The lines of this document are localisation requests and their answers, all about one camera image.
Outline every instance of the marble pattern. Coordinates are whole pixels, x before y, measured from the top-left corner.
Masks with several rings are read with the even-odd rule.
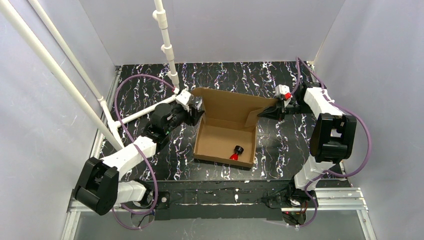
[[[209,87],[268,98],[274,96],[274,88],[278,84],[292,88],[297,76],[295,62],[184,63],[176,67],[186,89]],[[164,78],[168,70],[166,64],[125,65],[119,82],[134,74]],[[307,71],[301,69],[303,81],[311,80]],[[120,115],[127,117],[171,95],[169,88],[154,80],[133,79],[122,87],[117,98]],[[126,126],[137,137],[148,119],[149,114]],[[281,121],[261,118],[258,122],[256,156],[251,169],[194,159],[198,125],[183,124],[175,129],[170,143],[149,161],[158,180],[288,180],[307,160],[315,121],[312,114],[288,115]],[[121,128],[120,135],[124,144],[128,145],[130,140]],[[109,142],[104,140],[100,155],[108,156],[114,152]],[[341,171],[339,166],[334,170]],[[151,174],[146,164],[142,163],[130,170],[124,178],[150,180]]]

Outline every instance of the gray wall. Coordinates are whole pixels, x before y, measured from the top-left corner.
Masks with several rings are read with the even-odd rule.
[[[423,13],[423,1],[346,0],[315,60],[331,96],[371,131],[369,164],[350,180],[364,193],[378,239],[424,234]],[[367,149],[358,134],[347,171]]]
[[[11,2],[100,114],[95,97],[29,3]],[[79,1],[41,3],[106,95],[115,67]],[[56,240],[97,129],[1,14],[0,45],[1,239]]]
[[[314,60],[345,0],[163,0],[176,62]],[[80,0],[115,65],[165,63],[153,0]]]

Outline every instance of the box lid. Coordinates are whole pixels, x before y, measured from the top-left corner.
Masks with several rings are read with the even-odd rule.
[[[255,126],[257,115],[264,108],[274,106],[275,98],[265,98],[217,89],[197,87],[191,91],[195,97],[202,97],[204,116],[209,119],[234,123],[243,127]]]

